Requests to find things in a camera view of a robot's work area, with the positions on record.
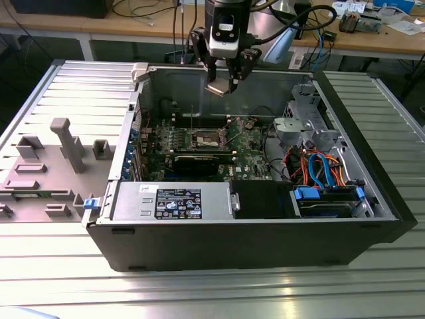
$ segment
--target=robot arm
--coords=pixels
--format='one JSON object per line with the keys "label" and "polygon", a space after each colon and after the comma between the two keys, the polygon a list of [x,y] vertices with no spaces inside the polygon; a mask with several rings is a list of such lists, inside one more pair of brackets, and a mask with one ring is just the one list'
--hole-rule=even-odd
{"label": "robot arm", "polygon": [[[259,11],[277,0],[269,0],[262,5],[252,7],[251,0],[206,0],[205,28],[197,28],[191,34],[193,49],[197,60],[204,64],[207,70],[206,89],[219,96],[232,93],[236,90],[239,81],[244,80],[261,57],[260,49],[254,45],[262,45],[279,37],[288,28],[299,28],[294,24],[318,9],[326,9],[333,13],[328,22],[303,30],[314,30],[331,24],[337,14],[334,8],[327,5],[318,5],[305,10],[282,27],[276,34],[267,39],[257,39],[248,33],[250,13]],[[216,77],[216,62],[225,60],[228,69],[228,80]]]}

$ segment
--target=motherboard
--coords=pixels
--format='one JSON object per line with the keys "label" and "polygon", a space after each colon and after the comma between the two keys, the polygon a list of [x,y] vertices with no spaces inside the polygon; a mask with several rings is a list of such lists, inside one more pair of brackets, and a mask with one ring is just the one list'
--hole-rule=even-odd
{"label": "motherboard", "polygon": [[262,138],[261,125],[249,118],[162,119],[134,138],[129,180],[272,179]]}

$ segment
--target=green circuit board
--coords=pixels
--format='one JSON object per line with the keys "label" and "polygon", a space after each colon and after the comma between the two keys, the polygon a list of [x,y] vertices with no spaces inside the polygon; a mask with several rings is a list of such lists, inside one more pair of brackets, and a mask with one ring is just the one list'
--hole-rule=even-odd
{"label": "green circuit board", "polygon": [[143,143],[151,181],[192,181],[173,171],[177,156],[196,154],[218,158],[217,174],[196,181],[271,179],[261,150],[260,126],[246,128],[248,118],[234,119],[226,128],[176,128],[163,120]]}

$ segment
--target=warning label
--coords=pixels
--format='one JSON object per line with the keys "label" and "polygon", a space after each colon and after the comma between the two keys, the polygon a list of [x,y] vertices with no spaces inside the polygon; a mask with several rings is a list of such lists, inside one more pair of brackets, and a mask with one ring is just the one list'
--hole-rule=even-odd
{"label": "warning label", "polygon": [[156,219],[202,219],[200,189],[158,189]]}

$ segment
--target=desk leg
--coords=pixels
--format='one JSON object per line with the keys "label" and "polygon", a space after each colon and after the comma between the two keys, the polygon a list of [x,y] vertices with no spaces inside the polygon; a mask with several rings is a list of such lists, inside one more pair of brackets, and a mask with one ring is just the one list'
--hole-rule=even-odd
{"label": "desk leg", "polygon": [[95,61],[96,54],[94,48],[92,47],[92,41],[89,39],[79,39],[81,51],[86,61]]}

